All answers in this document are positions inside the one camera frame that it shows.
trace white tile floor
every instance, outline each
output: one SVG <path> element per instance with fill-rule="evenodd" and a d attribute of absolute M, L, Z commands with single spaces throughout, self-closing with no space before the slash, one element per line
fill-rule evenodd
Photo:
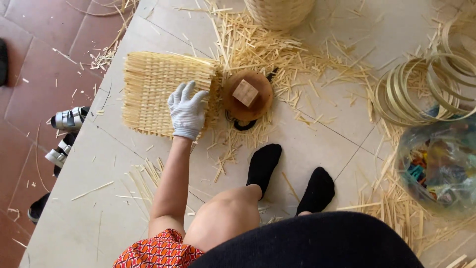
<path fill-rule="evenodd" d="M 202 8 L 205 8 L 203 1 L 198 1 L 203 5 Z M 449 2 L 459 6 L 461 1 Z M 336 3 L 338 2 L 329 0 L 317 1 L 308 21 L 326 16 L 329 8 Z M 426 34 L 432 35 L 434 29 L 427 24 L 422 14 L 426 17 L 434 16 L 432 4 L 440 6 L 441 2 L 367 0 L 364 18 L 334 19 L 332 27 L 329 23 L 318 22 L 316 34 L 312 34 L 307 24 L 304 24 L 295 29 L 295 34 L 306 38 L 309 44 L 319 44 L 330 34 L 330 29 L 336 37 L 349 43 L 368 35 L 368 39 L 358 44 L 357 53 L 363 54 L 376 46 L 377 49 L 367 60 L 375 66 L 380 66 L 389 59 L 400 56 L 402 52 L 414 51 L 419 44 L 428 43 Z M 239 11 L 244 9 L 244 3 L 237 0 L 219 0 L 218 5 L 221 7 L 226 5 Z M 346 8 L 356 8 L 359 5 L 358 0 L 341 1 L 336 9 L 336 17 L 352 17 Z M 145 211 L 143 203 L 129 200 L 128 205 L 125 200 L 115 195 L 127 194 L 122 182 L 134 191 L 133 183 L 124 175 L 130 171 L 131 164 L 141 164 L 146 157 L 149 159 L 160 157 L 165 162 L 171 141 L 135 133 L 121 124 L 121 101 L 117 99 L 121 98 L 120 91 L 124 85 L 122 73 L 124 58 L 132 51 L 164 53 L 170 51 L 192 55 L 189 41 L 193 42 L 199 57 L 209 57 L 211 55 L 208 47 L 214 48 L 213 42 L 216 40 L 210 18 L 206 13 L 192 11 L 190 19 L 187 11 L 177 11 L 172 7 L 197 8 L 194 0 L 140 2 L 116 58 L 100 86 L 102 90 L 98 91 L 91 107 L 93 113 L 103 109 L 105 114 L 94 117 L 88 115 L 87 122 L 74 145 L 75 152 L 68 157 L 53 189 L 51 197 L 58 200 L 51 199 L 48 202 L 21 267 L 108 267 L 127 246 L 147 235 L 145 230 L 147 223 L 142 219 L 147 218 L 143 213 Z M 382 13 L 385 14 L 383 21 L 374 25 L 371 31 L 363 30 L 369 29 Z M 448 5 L 444 16 L 451 17 L 455 13 L 456 9 Z M 322 82 L 315 81 L 315 83 L 319 86 Z M 285 103 L 273 104 L 274 124 L 278 127 L 270 135 L 269 142 L 281 144 L 283 154 L 266 193 L 266 199 L 271 203 L 262 201 L 259 204 L 271 206 L 262 215 L 263 221 L 268 221 L 274 215 L 287 216 L 280 209 L 290 215 L 294 215 L 296 211 L 298 203 L 281 172 L 287 175 L 297 195 L 302 197 L 314 168 L 324 167 L 336 182 L 336 197 L 326 209 L 332 211 L 337 207 L 355 204 L 357 190 L 367 180 L 372 182 L 379 175 L 383 159 L 392 152 L 389 144 L 384 143 L 378 157 L 373 156 L 382 134 L 377 124 L 371 123 L 368 119 L 366 101 L 359 98 L 353 107 L 349 107 L 349 100 L 343 98 L 351 90 L 364 95 L 364 91 L 358 85 L 340 84 L 322 89 L 326 96 L 337 103 L 337 107 L 320 102 L 309 88 L 303 89 L 312 99 L 316 114 L 307 105 L 303 105 L 304 108 L 301 110 L 303 113 L 314 119 L 321 113 L 324 114 L 324 118 L 337 116 L 337 119 L 329 125 L 315 124 L 313 128 L 317 131 L 313 131 L 304 123 L 295 121 L 294 113 Z M 191 154 L 191 188 L 188 205 L 194 210 L 198 210 L 211 196 L 246 183 L 247 158 L 251 153 L 246 148 L 241 148 L 238 154 L 239 164 L 227 165 L 227 175 L 221 175 L 216 184 L 201 181 L 201 179 L 213 180 L 216 174 L 212 161 L 206 158 L 205 148 L 210 145 L 210 140 L 210 132 L 205 133 Z M 210 155 L 216 158 L 218 150 L 219 148 L 212 149 Z M 114 156 L 116 156 L 115 166 L 113 166 Z M 109 181 L 115 183 L 78 200 L 70 201 L 71 198 Z M 101 211 L 101 228 L 98 236 Z M 193 216 L 186 216 L 186 229 L 192 220 Z M 455 243 L 458 244 L 455 241 L 442 243 L 438 246 L 438 253 L 448 252 L 447 247 Z M 430 252 L 426 253 L 423 256 L 424 264 L 431 263 L 434 258 L 438 259 L 436 256 Z"/>

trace round wooden board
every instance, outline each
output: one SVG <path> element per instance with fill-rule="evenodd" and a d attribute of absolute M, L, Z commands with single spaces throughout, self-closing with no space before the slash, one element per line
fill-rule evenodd
<path fill-rule="evenodd" d="M 258 90 L 255 102 L 248 108 L 238 99 L 233 97 L 241 80 L 250 83 Z M 223 86 L 223 105 L 231 116 L 241 121 L 253 121 L 262 117 L 273 103 L 273 89 L 266 76 L 257 71 L 242 70 L 232 75 Z"/>

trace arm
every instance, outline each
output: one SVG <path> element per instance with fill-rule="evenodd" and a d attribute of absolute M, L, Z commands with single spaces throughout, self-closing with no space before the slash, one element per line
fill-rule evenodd
<path fill-rule="evenodd" d="M 169 158 L 150 211 L 149 237 L 167 228 L 185 235 L 183 228 L 188 195 L 190 147 L 203 128 L 205 116 L 201 100 L 208 95 L 200 91 L 190 99 L 195 82 L 181 84 L 169 97 L 170 116 L 175 132 Z"/>

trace person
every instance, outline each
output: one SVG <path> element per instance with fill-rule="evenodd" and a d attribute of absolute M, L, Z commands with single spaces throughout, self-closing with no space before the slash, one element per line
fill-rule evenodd
<path fill-rule="evenodd" d="M 150 211 L 149 238 L 127 248 L 113 264 L 130 267 L 423 267 L 385 223 L 352 212 L 320 213 L 334 197 L 322 167 L 312 173 L 296 217 L 259 227 L 258 201 L 278 164 L 281 146 L 268 144 L 250 161 L 245 186 L 214 196 L 188 231 L 184 214 L 189 155 L 203 127 L 200 91 L 181 84 L 168 99 L 174 139 Z"/>

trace wooden block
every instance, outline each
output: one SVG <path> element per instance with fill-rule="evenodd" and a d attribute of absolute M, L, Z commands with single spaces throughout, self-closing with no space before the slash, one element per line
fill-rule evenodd
<path fill-rule="evenodd" d="M 257 99 L 258 90 L 243 79 L 233 92 L 233 97 L 238 99 L 241 103 L 243 103 L 244 105 L 246 105 L 246 107 L 249 108 Z"/>

